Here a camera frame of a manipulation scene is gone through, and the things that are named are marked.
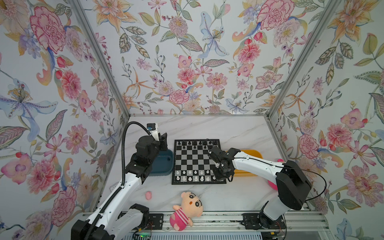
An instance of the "plush toy head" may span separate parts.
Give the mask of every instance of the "plush toy head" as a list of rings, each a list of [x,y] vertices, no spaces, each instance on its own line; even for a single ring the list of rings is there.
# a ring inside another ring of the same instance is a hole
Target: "plush toy head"
[[[183,192],[181,208],[187,217],[200,217],[203,213],[203,204],[193,192]]]

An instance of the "white marble table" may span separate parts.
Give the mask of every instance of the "white marble table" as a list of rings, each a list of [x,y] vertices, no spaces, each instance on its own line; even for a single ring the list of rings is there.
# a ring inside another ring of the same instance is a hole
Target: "white marble table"
[[[258,150],[264,159],[277,161],[281,158],[268,126],[261,116],[183,116],[183,117],[131,117],[146,126],[157,122],[161,134],[168,133],[168,148],[173,151],[175,139],[220,139],[221,149],[231,147]],[[126,164],[136,152],[135,144],[144,131],[135,125],[129,127],[126,135]],[[181,202],[183,191],[197,194],[205,211],[260,210],[266,201],[277,195],[261,177],[234,177],[227,184],[171,185],[172,174],[148,177],[143,186],[129,200],[149,207],[150,211],[172,211],[172,206]],[[111,186],[121,179],[121,155],[118,154],[108,177],[100,202],[111,193]],[[146,200],[145,193],[152,192],[152,199]]]

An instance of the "pink object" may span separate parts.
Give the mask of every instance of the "pink object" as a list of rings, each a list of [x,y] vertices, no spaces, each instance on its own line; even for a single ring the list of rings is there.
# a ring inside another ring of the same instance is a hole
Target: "pink object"
[[[175,219],[170,218],[169,223],[171,224],[171,226],[177,224],[177,226],[179,227],[178,231],[184,230],[188,225],[188,217],[185,215],[182,208],[179,208],[174,214]]]
[[[271,181],[268,181],[268,183],[269,183],[269,186],[271,186],[271,188],[273,188],[273,189],[275,189],[276,191],[277,191],[277,186],[276,186],[276,184],[274,184],[274,183],[272,183]]]
[[[152,198],[152,192],[148,191],[145,193],[145,199],[150,200]]]

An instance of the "pink eraser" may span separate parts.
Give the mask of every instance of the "pink eraser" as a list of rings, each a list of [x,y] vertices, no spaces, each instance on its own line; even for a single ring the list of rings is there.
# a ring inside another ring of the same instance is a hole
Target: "pink eraser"
[[[152,193],[150,191],[145,193],[145,199],[150,200],[152,198]]]

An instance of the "chessboard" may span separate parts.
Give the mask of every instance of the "chessboard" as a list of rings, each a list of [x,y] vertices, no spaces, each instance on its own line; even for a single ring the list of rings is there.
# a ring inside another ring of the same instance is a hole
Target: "chessboard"
[[[208,152],[220,148],[219,139],[175,140],[172,185],[176,184],[225,184],[225,179],[216,180],[213,169],[215,162]]]

